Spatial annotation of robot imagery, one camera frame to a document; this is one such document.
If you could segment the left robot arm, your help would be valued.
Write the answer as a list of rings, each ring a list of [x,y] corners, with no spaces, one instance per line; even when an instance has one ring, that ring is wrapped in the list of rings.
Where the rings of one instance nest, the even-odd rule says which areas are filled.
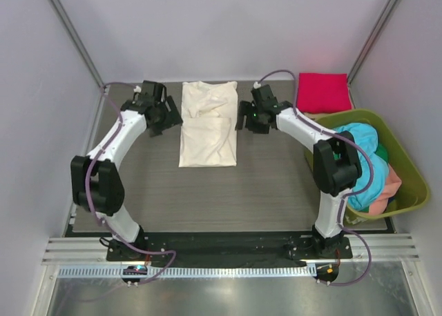
[[[124,206],[119,168],[140,135],[160,136],[183,120],[163,83],[143,81],[131,88],[132,97],[121,106],[108,101],[117,114],[115,123],[87,155],[73,157],[70,176],[74,204],[90,212],[112,234],[112,242],[137,261],[147,252],[146,240],[142,227]]]

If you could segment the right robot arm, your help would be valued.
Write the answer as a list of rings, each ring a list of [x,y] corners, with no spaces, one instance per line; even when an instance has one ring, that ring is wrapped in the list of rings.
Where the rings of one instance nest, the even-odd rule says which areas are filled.
[[[316,123],[288,101],[279,102],[269,85],[255,83],[252,101],[241,101],[236,129],[267,134],[275,128],[293,137],[313,155],[312,173],[320,190],[317,220],[311,230],[311,249],[331,258],[343,246],[343,215],[347,194],[362,175],[358,151],[349,133],[337,134]]]

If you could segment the cream white t shirt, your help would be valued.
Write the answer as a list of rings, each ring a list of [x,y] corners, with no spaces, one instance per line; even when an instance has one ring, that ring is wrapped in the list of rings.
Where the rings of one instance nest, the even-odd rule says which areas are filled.
[[[181,168],[237,165],[238,83],[182,84]]]

